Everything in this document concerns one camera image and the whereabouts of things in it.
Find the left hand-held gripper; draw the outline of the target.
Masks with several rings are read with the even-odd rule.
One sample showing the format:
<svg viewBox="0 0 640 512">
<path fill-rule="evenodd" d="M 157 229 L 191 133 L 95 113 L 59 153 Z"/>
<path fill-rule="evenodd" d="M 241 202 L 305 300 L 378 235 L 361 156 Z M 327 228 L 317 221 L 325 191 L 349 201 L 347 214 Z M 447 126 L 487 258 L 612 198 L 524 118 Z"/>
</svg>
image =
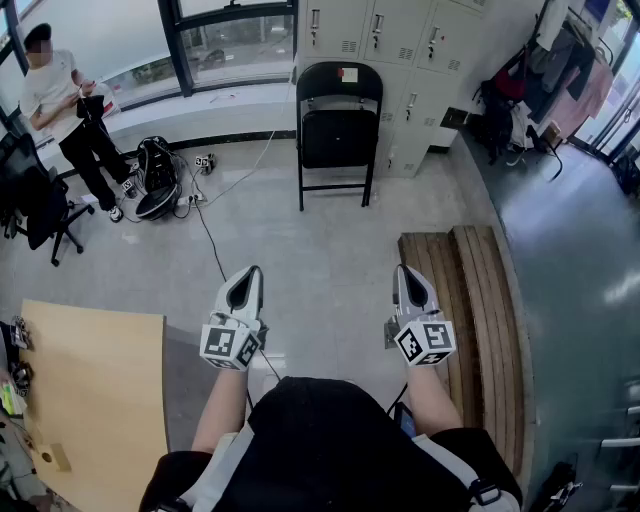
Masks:
<svg viewBox="0 0 640 512">
<path fill-rule="evenodd" d="M 217 293 L 209 323 L 202 326 L 200 357 L 218 369 L 247 371 L 266 344 L 262 307 L 260 267 L 252 265 L 231 276 Z"/>
</svg>

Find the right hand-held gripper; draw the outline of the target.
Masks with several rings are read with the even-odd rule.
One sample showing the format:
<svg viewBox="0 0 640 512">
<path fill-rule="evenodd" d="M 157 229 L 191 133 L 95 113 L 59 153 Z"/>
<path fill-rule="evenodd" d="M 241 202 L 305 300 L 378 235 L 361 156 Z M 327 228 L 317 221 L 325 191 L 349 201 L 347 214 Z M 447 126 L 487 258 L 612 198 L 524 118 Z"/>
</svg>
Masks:
<svg viewBox="0 0 640 512">
<path fill-rule="evenodd" d="M 453 324 L 440 311 L 432 284 L 413 267 L 394 270 L 393 304 L 400 316 L 385 323 L 385 343 L 399 348 L 409 367 L 436 366 L 455 352 Z M 423 313 L 407 316 L 410 306 Z"/>
</svg>

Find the black folding chair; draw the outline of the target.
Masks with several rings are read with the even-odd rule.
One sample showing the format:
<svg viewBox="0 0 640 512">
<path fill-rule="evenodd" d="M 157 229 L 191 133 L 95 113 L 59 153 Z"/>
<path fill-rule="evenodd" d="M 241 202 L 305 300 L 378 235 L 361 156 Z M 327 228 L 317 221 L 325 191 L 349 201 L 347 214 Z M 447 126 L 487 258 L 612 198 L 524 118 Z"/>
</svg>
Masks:
<svg viewBox="0 0 640 512">
<path fill-rule="evenodd" d="M 343 83 L 338 68 L 356 67 L 357 83 Z M 314 109 L 312 104 L 329 97 L 368 100 L 376 110 Z M 372 67 L 357 62 L 323 61 L 301 72 L 296 83 L 296 150 L 299 210 L 310 191 L 362 189 L 361 205 L 370 202 L 376 149 L 384 98 L 383 81 Z M 305 169 L 365 167 L 362 183 L 306 186 Z"/>
</svg>

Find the person's right forearm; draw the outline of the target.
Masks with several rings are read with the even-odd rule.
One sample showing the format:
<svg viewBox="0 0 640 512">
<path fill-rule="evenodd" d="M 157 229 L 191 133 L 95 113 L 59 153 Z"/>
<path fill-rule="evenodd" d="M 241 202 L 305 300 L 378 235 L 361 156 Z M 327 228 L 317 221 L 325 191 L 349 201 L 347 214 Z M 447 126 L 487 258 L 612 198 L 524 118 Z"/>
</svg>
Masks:
<svg viewBox="0 0 640 512">
<path fill-rule="evenodd" d="M 442 431 L 463 427 L 454 403 L 433 368 L 410 367 L 407 384 L 418 435 L 433 436 Z"/>
</svg>

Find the person's left forearm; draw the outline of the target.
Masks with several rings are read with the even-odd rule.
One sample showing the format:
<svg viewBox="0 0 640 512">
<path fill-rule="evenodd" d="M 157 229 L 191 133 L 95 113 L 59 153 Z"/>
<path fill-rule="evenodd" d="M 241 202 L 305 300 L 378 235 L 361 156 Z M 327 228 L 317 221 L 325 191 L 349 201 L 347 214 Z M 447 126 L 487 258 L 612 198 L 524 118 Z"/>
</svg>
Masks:
<svg viewBox="0 0 640 512">
<path fill-rule="evenodd" d="M 220 439 L 239 432 L 245 422 L 248 373 L 219 372 L 201 414 L 191 449 L 213 454 Z"/>
</svg>

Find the black office chair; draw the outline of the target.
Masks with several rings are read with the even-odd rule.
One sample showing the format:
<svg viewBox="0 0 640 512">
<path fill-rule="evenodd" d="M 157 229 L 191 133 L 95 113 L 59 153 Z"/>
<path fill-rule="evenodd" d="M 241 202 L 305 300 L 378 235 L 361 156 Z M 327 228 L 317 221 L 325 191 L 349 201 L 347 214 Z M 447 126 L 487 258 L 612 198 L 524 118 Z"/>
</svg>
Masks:
<svg viewBox="0 0 640 512">
<path fill-rule="evenodd" d="M 52 239 L 51 264 L 55 267 L 64 237 L 79 254 L 84 252 L 70 226 L 81 215 L 95 213 L 90 204 L 70 201 L 68 190 L 55 169 L 43 165 L 31 135 L 9 132 L 0 139 L 0 227 L 6 238 L 24 235 L 32 250 Z"/>
</svg>

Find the wooden slat pallet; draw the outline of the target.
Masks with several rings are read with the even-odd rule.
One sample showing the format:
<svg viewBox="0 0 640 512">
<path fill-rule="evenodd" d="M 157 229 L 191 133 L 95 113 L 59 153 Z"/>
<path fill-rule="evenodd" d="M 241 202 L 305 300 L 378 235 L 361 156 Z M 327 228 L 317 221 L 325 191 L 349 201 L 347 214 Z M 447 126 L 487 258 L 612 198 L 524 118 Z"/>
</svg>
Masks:
<svg viewBox="0 0 640 512">
<path fill-rule="evenodd" d="M 404 233 L 402 263 L 433 285 L 457 351 L 438 374 L 467 427 L 485 429 L 514 475 L 523 468 L 524 383 L 511 290 L 490 226 Z"/>
</svg>

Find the phone with blue screen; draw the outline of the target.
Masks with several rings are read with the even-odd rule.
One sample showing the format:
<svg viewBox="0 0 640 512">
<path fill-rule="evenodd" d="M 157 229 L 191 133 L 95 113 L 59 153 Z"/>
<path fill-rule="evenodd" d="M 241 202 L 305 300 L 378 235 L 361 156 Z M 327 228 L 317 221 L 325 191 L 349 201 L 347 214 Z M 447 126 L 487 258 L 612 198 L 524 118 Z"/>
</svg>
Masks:
<svg viewBox="0 0 640 512">
<path fill-rule="evenodd" d="M 393 413 L 394 422 L 400 427 L 400 429 L 410 438 L 416 436 L 415 422 L 412 412 L 406 404 L 398 402 L 394 406 Z"/>
</svg>

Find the person's black clothed body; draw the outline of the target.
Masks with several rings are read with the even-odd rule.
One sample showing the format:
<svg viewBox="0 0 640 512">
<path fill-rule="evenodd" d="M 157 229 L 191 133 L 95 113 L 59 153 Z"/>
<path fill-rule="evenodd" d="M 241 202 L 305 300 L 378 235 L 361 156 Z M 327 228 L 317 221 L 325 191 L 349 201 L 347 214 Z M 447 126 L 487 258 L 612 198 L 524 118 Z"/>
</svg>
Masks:
<svg viewBox="0 0 640 512">
<path fill-rule="evenodd" d="M 520 512 L 481 428 L 407 436 L 355 384 L 286 377 L 213 454 L 162 456 L 139 512 Z"/>
</svg>

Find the black backpack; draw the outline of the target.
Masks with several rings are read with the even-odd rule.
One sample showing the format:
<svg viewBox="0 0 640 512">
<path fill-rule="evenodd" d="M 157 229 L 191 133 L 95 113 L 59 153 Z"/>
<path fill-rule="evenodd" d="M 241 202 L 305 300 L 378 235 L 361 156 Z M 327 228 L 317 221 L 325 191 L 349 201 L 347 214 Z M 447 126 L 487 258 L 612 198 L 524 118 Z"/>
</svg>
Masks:
<svg viewBox="0 0 640 512">
<path fill-rule="evenodd" d="M 489 164 L 496 163 L 505 150 L 513 131 L 513 109 L 524 100 L 526 71 L 501 68 L 493 78 L 483 81 L 473 99 L 484 105 L 479 121 L 472 123 L 471 132 L 475 140 L 488 152 Z"/>
</svg>

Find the clear plastic bottle red label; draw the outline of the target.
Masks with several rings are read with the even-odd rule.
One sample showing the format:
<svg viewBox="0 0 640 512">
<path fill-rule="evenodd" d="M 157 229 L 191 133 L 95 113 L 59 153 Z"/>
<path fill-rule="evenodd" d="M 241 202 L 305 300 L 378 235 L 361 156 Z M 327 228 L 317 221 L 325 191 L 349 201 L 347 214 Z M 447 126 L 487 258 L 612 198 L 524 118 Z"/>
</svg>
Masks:
<svg viewBox="0 0 640 512">
<path fill-rule="evenodd" d="M 95 93 L 97 95 L 103 96 L 103 105 L 104 105 L 103 117 L 104 118 L 107 118 L 109 116 L 112 116 L 121 112 L 121 109 L 114 91 L 106 83 L 99 82 L 96 85 Z"/>
</svg>

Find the black bag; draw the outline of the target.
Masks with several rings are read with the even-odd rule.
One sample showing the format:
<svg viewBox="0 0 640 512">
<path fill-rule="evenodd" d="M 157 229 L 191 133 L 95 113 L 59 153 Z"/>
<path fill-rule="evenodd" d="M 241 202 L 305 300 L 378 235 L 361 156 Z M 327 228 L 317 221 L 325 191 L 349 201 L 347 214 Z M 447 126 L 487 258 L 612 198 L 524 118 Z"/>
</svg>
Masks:
<svg viewBox="0 0 640 512">
<path fill-rule="evenodd" d="M 574 465 L 558 463 L 543 483 L 530 512 L 560 512 L 582 486 L 583 483 L 576 480 Z"/>
</svg>

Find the white metal rack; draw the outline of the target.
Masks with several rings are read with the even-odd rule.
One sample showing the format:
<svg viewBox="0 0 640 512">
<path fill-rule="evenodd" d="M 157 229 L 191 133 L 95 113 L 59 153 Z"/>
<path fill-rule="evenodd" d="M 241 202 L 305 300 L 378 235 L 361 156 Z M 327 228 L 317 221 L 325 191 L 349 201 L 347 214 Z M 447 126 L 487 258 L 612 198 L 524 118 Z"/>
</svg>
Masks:
<svg viewBox="0 0 640 512">
<path fill-rule="evenodd" d="M 623 398 L 623 408 L 614 414 L 620 428 L 599 446 L 599 455 L 609 462 L 605 487 L 620 496 L 640 491 L 640 377 L 625 384 Z"/>
</svg>

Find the grey metal locker cabinet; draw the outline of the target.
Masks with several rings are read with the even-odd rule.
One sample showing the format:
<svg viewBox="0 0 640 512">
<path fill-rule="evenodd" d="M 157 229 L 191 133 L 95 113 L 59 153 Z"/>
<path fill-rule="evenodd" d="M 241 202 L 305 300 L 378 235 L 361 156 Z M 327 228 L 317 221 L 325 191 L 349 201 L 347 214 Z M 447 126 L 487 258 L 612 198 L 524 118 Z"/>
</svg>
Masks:
<svg viewBox="0 0 640 512">
<path fill-rule="evenodd" d="M 544 0 L 300 0 L 300 70 L 325 61 L 373 68 L 380 103 L 329 96 L 304 110 L 381 113 L 375 172 L 413 177 L 429 149 L 457 135 L 447 114 L 473 113 L 473 97 L 529 39 Z"/>
</svg>

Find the black window frame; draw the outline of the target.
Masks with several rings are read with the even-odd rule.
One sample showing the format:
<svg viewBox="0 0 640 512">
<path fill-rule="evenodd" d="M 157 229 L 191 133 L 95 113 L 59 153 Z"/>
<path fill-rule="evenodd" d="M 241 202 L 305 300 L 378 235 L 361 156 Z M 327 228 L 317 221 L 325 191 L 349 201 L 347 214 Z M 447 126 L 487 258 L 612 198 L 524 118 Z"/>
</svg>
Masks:
<svg viewBox="0 0 640 512">
<path fill-rule="evenodd" d="M 0 0 L 0 82 L 17 91 L 24 39 L 43 23 L 54 49 L 125 103 L 276 82 L 293 68 L 297 21 L 296 0 Z"/>
</svg>

